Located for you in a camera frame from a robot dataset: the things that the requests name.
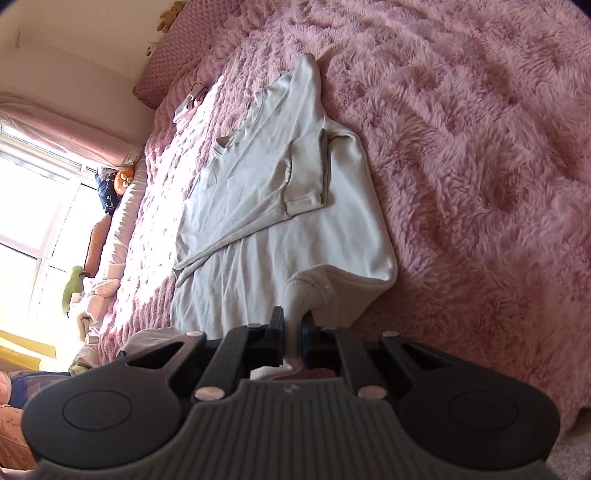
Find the yellow surface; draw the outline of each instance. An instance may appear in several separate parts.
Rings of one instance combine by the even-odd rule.
[[[16,345],[22,346],[31,352],[38,353],[39,355],[48,356],[49,358],[56,358],[56,348],[53,345],[47,345],[46,343],[36,342],[35,340],[29,340],[18,335],[0,330],[0,337],[8,340],[9,342],[15,343]]]
[[[41,364],[40,358],[27,355],[26,353],[15,352],[4,346],[0,346],[0,358],[29,370],[39,370],[39,365]]]

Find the pink curtain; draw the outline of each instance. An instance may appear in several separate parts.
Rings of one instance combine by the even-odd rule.
[[[73,153],[108,167],[133,164],[143,153],[119,137],[11,93],[0,93],[0,124],[52,150]]]

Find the white sweatshirt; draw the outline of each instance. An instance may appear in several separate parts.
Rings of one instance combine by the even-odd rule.
[[[284,308],[288,364],[302,316],[350,326],[397,263],[359,138],[326,116],[314,57],[255,95],[218,138],[183,206],[173,325],[221,338]]]

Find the pink textured bedspread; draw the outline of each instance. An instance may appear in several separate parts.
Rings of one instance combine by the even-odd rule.
[[[168,325],[181,203],[213,139],[309,51],[327,113],[364,141],[400,262],[355,329],[530,382],[569,429],[591,406],[591,22],[567,0],[246,0],[211,44],[156,114],[103,359]],[[175,136],[197,81],[212,91]]]

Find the white pillow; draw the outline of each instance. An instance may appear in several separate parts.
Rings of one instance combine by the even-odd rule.
[[[147,185],[148,174],[142,158],[135,165],[134,181],[125,189],[121,202],[113,213],[96,278],[123,278],[129,241],[134,233],[139,204],[144,198]]]

